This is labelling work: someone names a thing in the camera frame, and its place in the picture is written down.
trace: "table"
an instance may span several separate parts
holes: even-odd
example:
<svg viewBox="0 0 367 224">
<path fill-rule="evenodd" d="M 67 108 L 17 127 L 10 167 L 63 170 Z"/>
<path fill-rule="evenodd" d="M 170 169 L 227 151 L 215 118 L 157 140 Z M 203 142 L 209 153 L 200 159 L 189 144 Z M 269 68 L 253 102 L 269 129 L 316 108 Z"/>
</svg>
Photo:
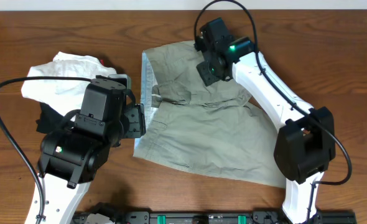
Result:
<svg viewBox="0 0 367 224">
<path fill-rule="evenodd" d="M 353 163 L 349 183 L 321 186 L 317 206 L 353 209 L 367 223 L 367 11 L 253 11 L 259 46 L 270 66 L 301 98 L 327 106 L 335 131 Z M 92 55 L 132 78 L 139 98 L 141 53 L 193 39 L 198 11 L 0 12 L 0 82 L 24 77 L 59 51 Z M 221 16 L 232 33 L 252 37 L 241 11 L 208 11 L 204 24 Z M 35 131 L 38 102 L 21 97 L 21 83 L 0 92 L 0 112 L 10 132 L 35 163 L 43 134 Z M 204 177 L 132 157 L 133 140 L 111 150 L 79 210 L 98 202 L 153 211 L 249 211 L 279 208 L 284 190 L 249 182 Z M 337 148 L 324 180 L 345 176 Z M 34 181 L 0 130 L 0 223 L 26 219 Z"/>
</svg>

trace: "gray-green fabric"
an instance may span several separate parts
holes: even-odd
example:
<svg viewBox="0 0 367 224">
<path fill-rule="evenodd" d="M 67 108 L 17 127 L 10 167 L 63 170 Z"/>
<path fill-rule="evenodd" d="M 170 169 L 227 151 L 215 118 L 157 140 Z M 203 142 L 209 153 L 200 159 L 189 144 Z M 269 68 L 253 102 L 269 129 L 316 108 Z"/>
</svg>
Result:
<svg viewBox="0 0 367 224">
<path fill-rule="evenodd" d="M 285 186 L 273 158 L 276 130 L 248 103 L 248 91 L 234 80 L 206 87 L 196 69 L 203 57 L 193 41 L 144 53 L 157 81 L 151 99 L 158 109 L 146 121 L 134 157 L 195 174 Z"/>
</svg>

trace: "white towel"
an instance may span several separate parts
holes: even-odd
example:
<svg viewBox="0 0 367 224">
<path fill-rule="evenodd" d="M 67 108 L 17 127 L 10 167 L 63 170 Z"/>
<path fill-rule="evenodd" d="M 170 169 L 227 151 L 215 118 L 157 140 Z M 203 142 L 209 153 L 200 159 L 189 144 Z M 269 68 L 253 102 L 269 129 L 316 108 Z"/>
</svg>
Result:
<svg viewBox="0 0 367 224">
<path fill-rule="evenodd" d="M 97 58 L 59 52 L 52 62 L 30 68 L 28 77 L 108 77 L 116 74 L 114 68 L 106 68 Z M 22 96 L 48 104 L 65 116 L 71 110 L 81 108 L 84 92 L 89 82 L 73 80 L 31 80 L 22 86 Z"/>
</svg>

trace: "black metal base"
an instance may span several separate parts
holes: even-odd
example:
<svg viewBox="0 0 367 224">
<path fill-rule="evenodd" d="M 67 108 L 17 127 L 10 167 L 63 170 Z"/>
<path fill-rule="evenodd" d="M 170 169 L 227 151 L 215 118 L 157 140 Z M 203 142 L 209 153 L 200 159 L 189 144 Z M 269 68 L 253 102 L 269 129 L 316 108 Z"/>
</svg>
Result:
<svg viewBox="0 0 367 224">
<path fill-rule="evenodd" d="M 89 214 L 102 214 L 119 224 L 291 224 L 280 210 L 252 213 L 149 213 L 117 212 L 113 207 L 99 203 L 90 213 L 77 214 L 70 224 L 87 223 Z M 321 212 L 309 224 L 357 224 L 353 212 Z"/>
</svg>

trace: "white wall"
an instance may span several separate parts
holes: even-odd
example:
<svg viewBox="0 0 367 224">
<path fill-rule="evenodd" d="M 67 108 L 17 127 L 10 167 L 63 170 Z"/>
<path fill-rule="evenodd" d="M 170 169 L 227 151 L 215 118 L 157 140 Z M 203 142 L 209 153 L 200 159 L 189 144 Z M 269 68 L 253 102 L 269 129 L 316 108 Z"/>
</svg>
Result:
<svg viewBox="0 0 367 224">
<path fill-rule="evenodd" d="M 0 0 L 0 11 L 199 10 L 211 0 Z M 248 9 L 367 9 L 367 0 L 239 0 Z M 237 9 L 219 2 L 211 9 Z"/>
</svg>

